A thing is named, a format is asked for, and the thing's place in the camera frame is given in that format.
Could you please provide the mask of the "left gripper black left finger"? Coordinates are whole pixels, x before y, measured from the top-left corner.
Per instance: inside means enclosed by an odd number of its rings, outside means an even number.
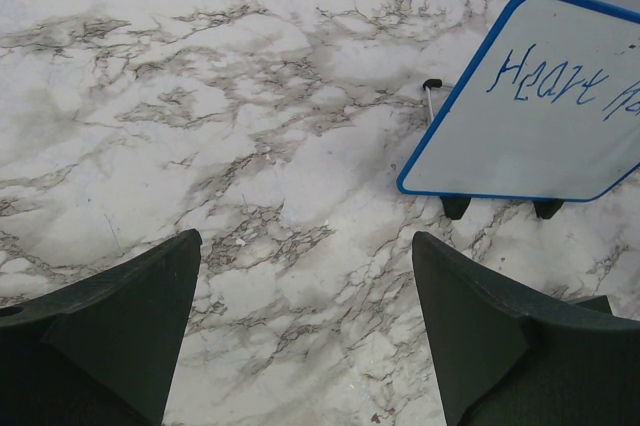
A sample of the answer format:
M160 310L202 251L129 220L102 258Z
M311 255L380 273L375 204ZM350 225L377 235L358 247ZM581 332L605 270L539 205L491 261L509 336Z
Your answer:
M4 425L159 425L202 239L184 231L108 270L1 310Z

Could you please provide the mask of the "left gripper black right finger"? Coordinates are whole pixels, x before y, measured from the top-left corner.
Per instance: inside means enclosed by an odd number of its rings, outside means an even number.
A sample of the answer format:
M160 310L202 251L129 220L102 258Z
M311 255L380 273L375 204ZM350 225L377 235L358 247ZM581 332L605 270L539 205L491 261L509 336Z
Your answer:
M418 232L412 264L449 425L636 425L639 324L565 302Z

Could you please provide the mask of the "blue framed whiteboard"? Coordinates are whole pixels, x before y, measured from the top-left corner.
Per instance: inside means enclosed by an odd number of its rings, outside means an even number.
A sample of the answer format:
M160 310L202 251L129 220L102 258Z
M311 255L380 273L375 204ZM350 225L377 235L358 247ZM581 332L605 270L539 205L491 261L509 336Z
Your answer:
M639 15L598 0L510 0L397 178L441 198L593 201L639 167Z

